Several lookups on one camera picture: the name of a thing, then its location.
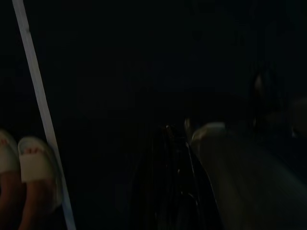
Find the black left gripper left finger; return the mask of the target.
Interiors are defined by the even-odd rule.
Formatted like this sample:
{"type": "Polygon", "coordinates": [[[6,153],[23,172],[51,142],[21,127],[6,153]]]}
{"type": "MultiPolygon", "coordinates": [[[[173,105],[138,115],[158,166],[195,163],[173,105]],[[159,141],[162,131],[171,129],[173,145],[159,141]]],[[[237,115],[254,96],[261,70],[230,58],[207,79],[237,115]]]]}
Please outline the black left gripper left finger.
{"type": "Polygon", "coordinates": [[[173,229],[169,126],[151,136],[134,177],[134,229],[173,229]]]}

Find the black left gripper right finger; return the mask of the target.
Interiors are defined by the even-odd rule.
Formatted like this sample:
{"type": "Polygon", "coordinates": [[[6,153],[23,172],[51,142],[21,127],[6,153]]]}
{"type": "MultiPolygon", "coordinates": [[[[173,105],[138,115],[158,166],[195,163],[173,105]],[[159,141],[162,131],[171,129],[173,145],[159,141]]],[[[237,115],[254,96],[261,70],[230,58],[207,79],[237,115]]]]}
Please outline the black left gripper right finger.
{"type": "Polygon", "coordinates": [[[173,193],[171,222],[176,230],[222,230],[212,188],[185,136],[166,126],[173,193]]]}

